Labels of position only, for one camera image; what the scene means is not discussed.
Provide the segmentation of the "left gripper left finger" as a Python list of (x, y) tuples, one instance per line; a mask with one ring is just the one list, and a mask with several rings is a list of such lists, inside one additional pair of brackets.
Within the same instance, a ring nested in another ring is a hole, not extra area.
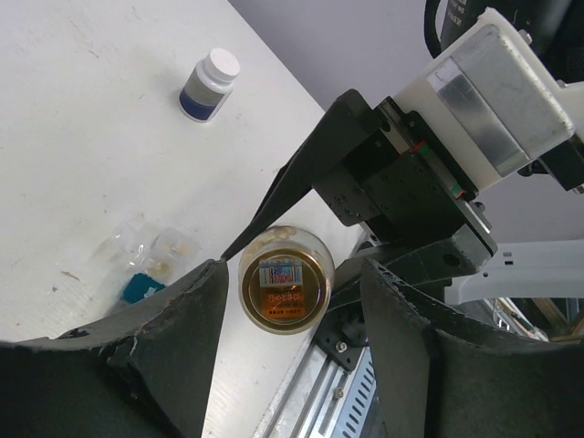
[(4, 437), (199, 437), (228, 293), (208, 260), (56, 339), (1, 345)]

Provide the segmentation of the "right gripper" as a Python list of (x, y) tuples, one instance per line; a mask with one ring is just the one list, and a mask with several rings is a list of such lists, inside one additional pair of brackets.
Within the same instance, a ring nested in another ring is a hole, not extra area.
[(344, 225), (362, 226), (372, 240), (357, 259), (374, 258), (408, 283), (475, 274), (496, 253), (477, 188), (421, 115), (391, 98), (372, 109), (350, 89), (279, 170), (222, 259), (236, 256), (314, 184)]

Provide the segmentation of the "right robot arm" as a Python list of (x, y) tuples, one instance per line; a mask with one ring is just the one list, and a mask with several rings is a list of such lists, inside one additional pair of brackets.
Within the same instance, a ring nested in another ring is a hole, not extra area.
[(431, 63), (375, 107), (340, 95), (223, 259), (315, 192), (409, 283), (469, 276), (496, 251), (481, 192), (514, 173), (582, 186), (583, 4), (451, 1), (442, 29), (437, 8), (424, 11)]

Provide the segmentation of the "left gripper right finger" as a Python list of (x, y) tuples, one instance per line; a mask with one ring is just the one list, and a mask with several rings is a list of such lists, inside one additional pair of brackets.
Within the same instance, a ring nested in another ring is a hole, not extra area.
[(361, 304), (390, 437), (580, 437), (583, 346), (492, 327), (363, 264)]

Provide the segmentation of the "weekly pill organizer strip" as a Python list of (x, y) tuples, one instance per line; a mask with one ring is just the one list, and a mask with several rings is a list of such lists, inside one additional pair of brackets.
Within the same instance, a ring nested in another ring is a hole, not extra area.
[(99, 290), (115, 312), (178, 280), (193, 267), (199, 250), (190, 235), (137, 218), (113, 229), (92, 255), (91, 266), (103, 270)]

